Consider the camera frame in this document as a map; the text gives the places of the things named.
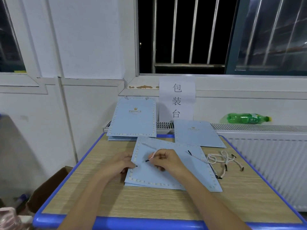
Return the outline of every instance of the right arm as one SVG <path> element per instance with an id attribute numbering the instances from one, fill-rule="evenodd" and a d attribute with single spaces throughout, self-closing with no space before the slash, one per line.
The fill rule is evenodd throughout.
<path id="1" fill-rule="evenodd" d="M 173 149 L 161 149 L 150 162 L 167 170 L 187 190 L 209 230 L 250 230 L 250 228 L 184 166 Z"/>

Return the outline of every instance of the brand logo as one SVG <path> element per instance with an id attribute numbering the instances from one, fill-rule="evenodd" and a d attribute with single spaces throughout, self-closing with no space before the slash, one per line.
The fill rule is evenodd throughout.
<path id="1" fill-rule="evenodd" d="M 197 129 L 197 128 L 195 128 L 195 127 L 188 128 L 188 130 L 195 130 L 195 131 L 199 131 L 199 129 Z"/>
<path id="2" fill-rule="evenodd" d="M 132 113 L 132 112 L 141 113 L 141 112 L 142 112 L 141 110 L 138 110 L 137 107 L 134 107 L 133 109 L 134 109 L 134 110 L 130 110 L 129 113 Z"/>

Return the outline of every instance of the bottle label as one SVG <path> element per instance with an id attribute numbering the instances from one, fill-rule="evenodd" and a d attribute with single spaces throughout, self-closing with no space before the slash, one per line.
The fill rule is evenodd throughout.
<path id="1" fill-rule="evenodd" d="M 251 118 L 248 119 L 248 124 L 257 124 L 258 123 L 258 115 L 251 114 Z"/>

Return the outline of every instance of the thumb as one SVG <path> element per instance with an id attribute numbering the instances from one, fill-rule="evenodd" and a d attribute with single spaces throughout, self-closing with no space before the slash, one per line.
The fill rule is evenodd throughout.
<path id="1" fill-rule="evenodd" d="M 161 166 L 161 167 L 165 167 L 165 160 L 166 159 L 159 159 L 158 157 L 154 157 L 152 159 L 150 159 L 149 161 L 153 164 L 153 165 L 157 165 L 157 166 Z"/>
<path id="2" fill-rule="evenodd" d="M 135 164 L 132 161 L 125 161 L 125 168 L 135 168 Z"/>

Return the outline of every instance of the wood grain surface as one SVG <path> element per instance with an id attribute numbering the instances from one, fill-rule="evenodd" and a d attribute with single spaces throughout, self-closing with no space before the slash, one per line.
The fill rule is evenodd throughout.
<path id="1" fill-rule="evenodd" d="M 163 139 L 174 142 L 174 139 Z M 258 176 L 258 174 L 224 140 L 229 155 L 233 154 L 244 171 L 228 164 L 221 184 L 223 192 L 213 193 L 245 222 L 301 223 L 301 220 Z M 104 135 L 83 160 L 43 213 L 67 214 L 93 174 L 116 153 L 133 151 L 135 141 L 107 141 Z M 218 154 L 220 148 L 202 147 L 205 154 Z M 222 173 L 223 165 L 214 166 Z M 201 220 L 186 191 L 124 186 L 125 174 L 116 176 L 106 186 L 98 216 L 154 219 Z"/>

